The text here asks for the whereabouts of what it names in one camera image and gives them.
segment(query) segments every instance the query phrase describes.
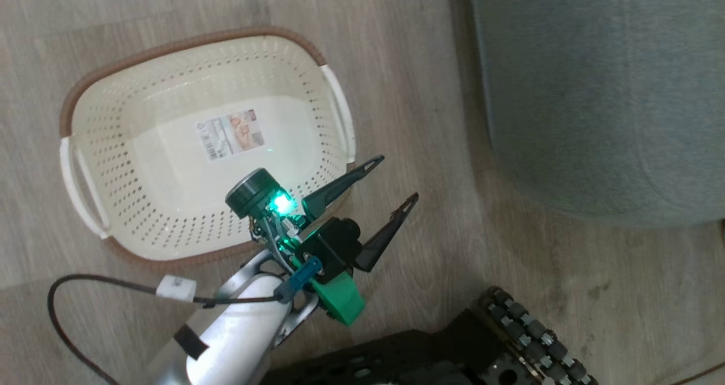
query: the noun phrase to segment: wooden floor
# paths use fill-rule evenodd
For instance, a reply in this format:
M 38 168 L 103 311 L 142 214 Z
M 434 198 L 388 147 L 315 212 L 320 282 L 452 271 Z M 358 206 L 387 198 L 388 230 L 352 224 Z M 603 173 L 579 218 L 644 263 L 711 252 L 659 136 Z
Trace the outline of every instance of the wooden floor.
M 461 0 L 0 0 L 0 383 L 101 383 L 52 331 L 46 291 L 69 272 L 145 284 L 75 214 L 58 115 L 85 73 L 154 45 L 276 24 L 323 50 L 349 99 L 359 157 L 387 160 L 342 209 L 370 233 L 420 203 L 373 274 L 352 328 L 316 313 L 277 365 L 410 328 L 433 331 L 488 285 L 559 332 L 602 384 L 666 385 L 725 359 L 718 225 L 590 225 L 516 191 L 487 147 L 471 21 Z M 246 256 L 176 274 L 207 294 Z M 193 312 L 98 284 L 59 293 L 59 318 L 115 377 L 140 370 Z M 725 383 L 725 372 L 699 385 Z

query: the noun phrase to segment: green led light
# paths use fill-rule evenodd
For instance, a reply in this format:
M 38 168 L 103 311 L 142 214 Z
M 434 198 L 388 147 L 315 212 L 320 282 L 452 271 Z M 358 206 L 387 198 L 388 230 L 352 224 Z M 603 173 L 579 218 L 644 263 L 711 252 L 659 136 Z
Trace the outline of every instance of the green led light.
M 292 214 L 292 211 L 295 210 L 295 207 L 297 207 L 297 202 L 295 202 L 295 200 L 293 200 L 290 196 L 287 195 L 287 193 L 284 192 L 277 194 L 277 196 L 272 199 L 272 203 L 270 204 L 270 209 L 282 216 Z

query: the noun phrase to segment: black tape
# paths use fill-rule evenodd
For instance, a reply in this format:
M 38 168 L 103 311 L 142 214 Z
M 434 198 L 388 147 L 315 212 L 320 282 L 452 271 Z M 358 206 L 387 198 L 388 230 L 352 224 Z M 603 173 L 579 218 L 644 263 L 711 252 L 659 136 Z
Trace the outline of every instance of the black tape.
M 176 340 L 179 346 L 181 346 L 181 349 L 183 349 L 189 357 L 192 357 L 195 360 L 199 359 L 204 351 L 209 348 L 209 346 L 204 344 L 204 341 L 202 341 L 202 339 L 200 339 L 199 336 L 191 330 L 191 327 L 186 324 L 176 331 L 176 334 L 174 334 L 174 340 Z

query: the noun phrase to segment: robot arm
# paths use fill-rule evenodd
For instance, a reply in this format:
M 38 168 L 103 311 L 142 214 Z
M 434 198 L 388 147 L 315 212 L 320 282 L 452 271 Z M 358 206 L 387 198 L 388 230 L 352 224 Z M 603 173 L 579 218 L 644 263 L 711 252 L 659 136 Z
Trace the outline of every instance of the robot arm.
M 377 156 L 302 200 L 304 215 L 293 215 L 296 202 L 265 169 L 240 181 L 226 203 L 239 217 L 249 217 L 252 237 L 266 247 L 244 264 L 215 294 L 280 298 L 198 310 L 148 367 L 147 383 L 158 385 L 255 384 L 268 369 L 270 349 L 281 344 L 316 308 L 350 325 L 365 303 L 352 280 L 352 269 L 370 272 L 406 219 L 417 193 L 394 211 L 389 222 L 364 245 L 350 219 L 332 217 L 308 238 L 298 235 L 318 219 L 334 199 L 367 176 L 383 160 Z M 288 278 L 261 271 L 273 260 Z M 292 307 L 302 291 L 305 303 Z

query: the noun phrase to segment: basket handle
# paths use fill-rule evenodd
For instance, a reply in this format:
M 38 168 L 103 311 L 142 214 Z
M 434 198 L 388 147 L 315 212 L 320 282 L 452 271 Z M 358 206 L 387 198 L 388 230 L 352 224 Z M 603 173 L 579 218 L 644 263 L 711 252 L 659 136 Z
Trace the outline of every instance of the basket handle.
M 86 182 L 88 191 L 91 192 L 93 203 L 96 205 L 96 210 L 101 217 L 100 221 L 88 210 L 88 203 L 83 198 L 83 194 L 80 193 L 80 186 L 78 186 L 78 179 L 73 168 L 74 158 L 80 167 L 80 172 L 83 174 L 83 181 Z M 70 138 L 67 137 L 60 140 L 60 170 L 63 173 L 63 183 L 65 184 L 66 191 L 68 191 L 70 202 L 72 202 L 75 211 L 80 215 L 80 219 L 83 220 L 83 223 L 85 223 L 88 229 L 100 236 L 101 239 L 108 238 L 108 233 L 106 232 L 110 226 L 108 214 L 103 204 L 101 204 L 101 197 L 98 195 L 98 190 L 96 190 L 96 186 L 93 184 L 91 172 L 88 170 L 88 165 L 86 165 L 86 160 L 81 155 L 80 150 L 73 147 L 70 143 Z
M 347 143 L 347 163 L 352 163 L 355 161 L 356 145 L 355 127 L 352 125 L 350 106 L 347 105 L 347 99 L 345 99 L 345 94 L 342 92 L 342 87 L 339 81 L 337 81 L 335 73 L 332 72 L 328 65 L 322 65 L 319 68 L 322 69 L 327 82 L 330 84 L 332 94 L 335 97 L 332 110 L 339 120 L 338 131 L 342 132 L 340 135 L 341 139 Z

